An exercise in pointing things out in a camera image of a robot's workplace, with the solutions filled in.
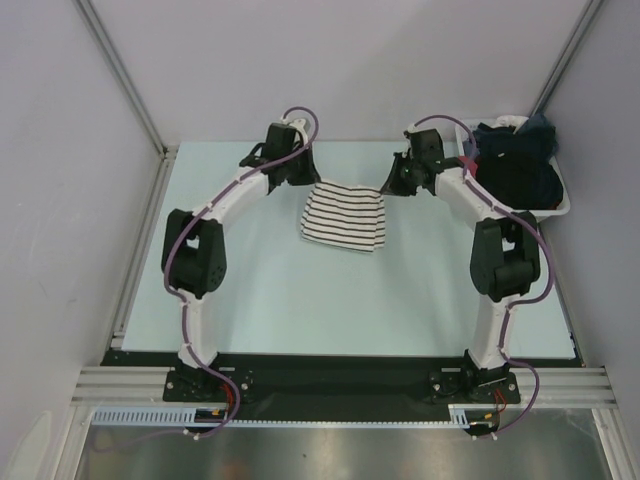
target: plastic basket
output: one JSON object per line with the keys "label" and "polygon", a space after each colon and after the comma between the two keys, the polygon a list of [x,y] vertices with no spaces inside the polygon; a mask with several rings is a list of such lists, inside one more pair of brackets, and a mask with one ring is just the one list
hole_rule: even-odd
{"label": "plastic basket", "polygon": [[[462,120],[471,131],[474,131],[480,123],[486,123],[487,125],[493,125],[495,123],[495,119],[493,118],[485,118],[485,119],[476,119],[476,120]],[[469,136],[467,133],[460,127],[460,125],[456,125],[456,146],[458,148],[458,155],[464,155],[464,148],[462,146],[462,142],[468,140]],[[560,168],[558,167],[558,162],[555,157],[551,157],[549,164],[553,167],[553,169],[558,174],[560,178],[560,182],[562,183],[562,187],[564,189],[564,195],[562,196],[562,202],[558,205],[558,208],[555,210],[531,210],[531,213],[535,215],[538,222],[541,222],[545,218],[549,217],[558,217],[560,215],[565,215],[569,212],[571,208],[571,202],[569,201],[569,195],[567,194],[567,186],[564,183],[564,178],[562,178],[562,172],[560,172]]]}

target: gray wall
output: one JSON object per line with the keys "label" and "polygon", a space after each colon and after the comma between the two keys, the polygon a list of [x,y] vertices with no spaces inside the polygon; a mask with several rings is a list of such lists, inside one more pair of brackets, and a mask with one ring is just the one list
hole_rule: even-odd
{"label": "gray wall", "polygon": [[526,112],[585,3],[95,0],[171,143],[253,141],[299,103],[322,140],[398,140],[430,113]]}
{"label": "gray wall", "polygon": [[0,3],[0,71],[2,476],[44,410],[56,443],[158,159],[71,1]]}
{"label": "gray wall", "polygon": [[640,446],[640,1],[611,0],[548,110],[572,211],[547,233],[578,340]]}

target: black and white striped fabric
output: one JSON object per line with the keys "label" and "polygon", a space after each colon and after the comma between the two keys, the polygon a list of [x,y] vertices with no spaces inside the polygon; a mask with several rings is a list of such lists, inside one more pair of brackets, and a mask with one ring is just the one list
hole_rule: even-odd
{"label": "black and white striped fabric", "polygon": [[300,221],[302,237],[361,252],[384,246],[384,199],[369,187],[321,181],[309,194]]}

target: purple cable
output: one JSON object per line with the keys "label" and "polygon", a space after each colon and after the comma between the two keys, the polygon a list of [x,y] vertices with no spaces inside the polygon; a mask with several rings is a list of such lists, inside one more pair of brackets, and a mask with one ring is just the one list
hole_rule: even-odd
{"label": "purple cable", "polygon": [[486,203],[490,208],[492,208],[494,211],[498,212],[501,215],[504,215],[505,217],[509,218],[510,220],[513,220],[514,222],[518,223],[519,225],[521,225],[524,229],[526,229],[532,236],[533,238],[536,240],[536,242],[538,243],[538,245],[540,245],[540,248],[542,249],[542,252],[544,253],[544,256],[547,260],[547,266],[549,269],[549,277],[547,279],[547,285],[545,287],[545,289],[543,290],[543,292],[538,295],[535,298],[531,298],[529,300],[516,300],[514,302],[511,302],[507,305],[507,310],[504,314],[504,319],[502,320],[502,326],[500,328],[500,340],[498,343],[498,348],[500,349],[500,355],[502,355],[502,358],[504,359],[505,362],[507,362],[509,365],[513,365],[514,367],[518,367],[518,368],[527,368],[532,374],[533,377],[535,379],[535,387],[533,389],[533,393],[531,394],[531,399],[529,400],[529,403],[527,404],[527,406],[524,408],[524,410],[520,413],[520,415],[518,415],[518,417],[511,422],[509,425],[506,425],[505,427],[501,428],[499,431],[500,432],[504,432],[510,428],[512,428],[513,426],[515,426],[517,423],[519,423],[533,408],[534,403],[536,402],[536,399],[538,398],[538,394],[540,393],[540,375],[538,375],[538,372],[536,371],[535,368],[533,368],[531,365],[529,365],[528,363],[525,362],[521,362],[518,360],[513,360],[511,357],[509,357],[506,352],[505,352],[505,343],[506,343],[506,336],[507,336],[507,329],[509,327],[509,322],[511,320],[511,309],[513,307],[516,307],[518,305],[530,305],[533,303],[538,303],[541,302],[542,300],[544,300],[545,298],[547,298],[547,296],[549,295],[549,293],[551,293],[551,290],[553,288],[553,284],[555,282],[555,269],[553,266],[553,262],[552,262],[552,258],[551,258],[551,251],[549,250],[549,247],[547,246],[546,242],[544,241],[544,239],[542,238],[542,236],[540,236],[540,234],[536,231],[535,228],[533,228],[531,225],[529,225],[529,223],[527,223],[525,220],[521,219],[520,217],[516,216],[513,214],[513,212],[510,212],[508,210],[505,210],[504,208],[501,208],[499,206],[495,206],[493,204],[493,202],[491,201],[491,199],[486,196],[484,193],[482,193],[482,191],[476,187],[474,185],[474,180],[469,179],[468,177],[468,172],[469,172],[469,166],[473,164],[473,162],[475,162],[475,158],[478,155],[478,145],[476,142],[476,138],[473,135],[473,133],[471,132],[471,129],[465,125],[463,122],[461,122],[460,120],[458,120],[457,118],[454,117],[450,117],[449,115],[430,115],[428,117],[423,118],[422,120],[419,120],[418,122],[416,122],[414,124],[415,127],[417,127],[418,125],[428,121],[428,120],[432,120],[432,119],[436,119],[436,118],[442,118],[445,120],[449,120],[453,123],[456,123],[458,125],[460,125],[463,130],[467,133],[467,135],[469,136],[469,140],[471,141],[471,145],[472,145],[472,151],[471,151],[471,155],[469,156],[469,160],[467,160],[466,162],[464,162],[464,168],[462,169],[462,180],[464,182],[464,184],[469,187],[469,189],[480,199],[482,200],[484,203]]}
{"label": "purple cable", "polygon": [[[193,229],[193,227],[195,227],[195,225],[198,223],[199,220],[202,219],[202,217],[204,217],[207,213],[209,213],[213,207],[220,201],[222,200],[226,195],[228,195],[235,187],[237,187],[242,181],[246,180],[247,178],[251,177],[252,175],[255,175],[256,173],[265,170],[267,168],[271,168],[271,167],[277,167],[278,165],[282,165],[285,162],[288,162],[290,160],[293,160],[295,157],[297,157],[298,155],[300,155],[302,152],[304,152],[305,150],[307,150],[311,144],[316,140],[316,138],[318,137],[318,129],[320,127],[320,122],[318,120],[317,115],[310,110],[307,107],[301,107],[301,106],[296,106],[296,107],[291,107],[289,108],[286,112],[284,112],[283,117],[286,118],[290,113],[295,112],[295,111],[302,111],[307,113],[314,122],[314,130],[313,133],[311,134],[311,136],[309,137],[309,140],[307,141],[307,143],[305,143],[304,145],[302,145],[300,148],[296,149],[295,151],[293,151],[292,153],[290,153],[289,155],[286,155],[285,157],[279,158],[278,160],[274,160],[272,162],[268,162],[265,163],[264,165],[260,165],[259,167],[256,167],[250,171],[248,171],[247,173],[243,174],[240,176],[240,178],[238,180],[233,180],[231,183],[229,183],[229,185],[227,185],[218,195],[216,195],[216,197],[211,200],[211,202],[205,206],[202,210],[200,210],[192,219],[191,221],[187,224],[187,226],[184,228],[184,230],[182,230],[182,232],[180,233],[180,235],[178,235],[178,238],[176,239],[175,243],[173,244],[173,247],[171,247],[171,251],[169,252],[169,255],[167,257],[167,263],[165,265],[165,269],[164,269],[164,288],[165,290],[170,293],[171,295],[173,295],[174,297],[178,297],[181,302],[183,303],[182,305],[182,340],[184,341],[184,343],[187,345],[187,352],[189,353],[189,355],[191,355],[191,357],[193,358],[194,362],[196,362],[196,364],[202,368],[205,372],[207,372],[209,375],[212,375],[220,380],[222,380],[223,382],[227,383],[231,389],[233,390],[233,395],[235,398],[235,403],[233,406],[233,410],[231,411],[231,413],[229,413],[229,415],[227,415],[227,417],[220,422],[216,427],[214,427],[212,430],[210,430],[207,433],[198,435],[198,438],[209,438],[212,437],[213,435],[215,435],[216,433],[218,433],[218,431],[224,427],[225,425],[227,425],[230,421],[232,421],[236,414],[238,413],[238,409],[240,408],[240,390],[238,389],[238,386],[233,382],[233,380],[231,380],[229,377],[216,372],[215,370],[213,370],[212,368],[210,368],[208,365],[206,365],[202,360],[200,360],[200,358],[198,358],[196,352],[193,350],[193,348],[191,347],[191,340],[189,338],[189,329],[187,328],[187,321],[188,321],[188,309],[187,309],[187,297],[185,295],[183,295],[182,293],[180,293],[179,291],[175,290],[169,283],[169,272],[171,271],[171,265],[173,264],[173,261],[175,260],[176,254],[178,253],[178,249],[180,248],[180,245],[182,245],[182,243],[186,240],[187,236],[189,235],[189,232],[191,232],[191,230]],[[150,433],[148,435],[144,435],[142,437],[136,438],[134,440],[131,440],[129,442],[124,442],[122,444],[118,444],[118,445],[114,445],[112,447],[108,447],[108,448],[103,448],[103,449],[98,449],[93,447],[93,450],[97,453],[109,453],[109,452],[114,452],[117,450],[121,450],[123,448],[127,448],[130,447],[132,445],[135,445],[139,442],[143,442],[145,440],[149,440],[152,438],[156,438],[156,437],[160,437],[163,435],[170,435],[170,434],[184,434],[184,430],[183,429],[166,429],[166,430],[160,430],[157,432],[153,432]]]}

